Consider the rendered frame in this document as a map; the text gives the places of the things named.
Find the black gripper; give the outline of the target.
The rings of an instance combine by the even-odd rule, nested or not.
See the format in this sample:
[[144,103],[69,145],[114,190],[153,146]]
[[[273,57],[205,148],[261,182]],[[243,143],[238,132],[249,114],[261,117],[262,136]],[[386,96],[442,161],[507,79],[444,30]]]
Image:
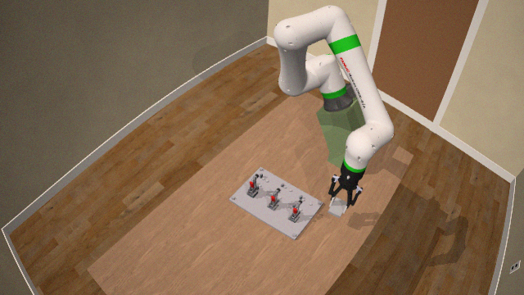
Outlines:
[[[340,187],[337,188],[335,191],[333,191],[333,189],[334,189],[335,184],[336,184],[337,181],[339,182]],[[337,194],[338,194],[342,189],[345,189],[345,190],[347,191],[347,204],[346,204],[346,207],[345,207],[345,209],[344,209],[344,211],[343,211],[343,214],[345,214],[346,209],[348,209],[350,205],[353,206],[353,205],[355,204],[355,202],[356,202],[358,196],[359,196],[359,195],[362,193],[362,191],[363,191],[363,188],[360,188],[360,187],[358,186],[358,182],[359,182],[359,181],[357,181],[357,182],[350,182],[350,181],[344,179],[344,178],[342,177],[342,175],[339,176],[339,177],[338,177],[337,175],[334,175],[334,176],[332,177],[332,184],[331,184],[331,187],[330,187],[329,192],[328,192],[329,195],[332,195],[332,197],[331,197],[331,202],[330,202],[330,205],[329,205],[329,206],[331,207],[331,205],[333,204],[336,195],[337,195]],[[334,186],[333,186],[333,185],[334,185]],[[348,187],[347,187],[347,186],[348,186]],[[351,187],[351,186],[352,186],[352,187]],[[355,190],[355,189],[356,189],[355,198],[354,198],[354,200],[352,200],[352,193],[353,193],[353,190]],[[333,199],[333,198],[334,198],[334,199]]]

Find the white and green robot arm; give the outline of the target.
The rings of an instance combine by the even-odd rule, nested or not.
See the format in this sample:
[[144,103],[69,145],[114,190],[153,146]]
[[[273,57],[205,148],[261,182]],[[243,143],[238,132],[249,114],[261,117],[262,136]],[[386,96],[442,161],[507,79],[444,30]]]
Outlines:
[[[357,97],[365,125],[346,140],[341,175],[351,182],[361,180],[369,160],[393,138],[394,125],[348,15],[337,6],[321,7],[280,21],[273,37],[281,61],[278,84],[286,95],[296,97],[319,88],[324,110],[329,112],[346,109]],[[334,56],[324,54],[305,61],[307,47],[323,39]],[[345,83],[337,61],[349,84]]]

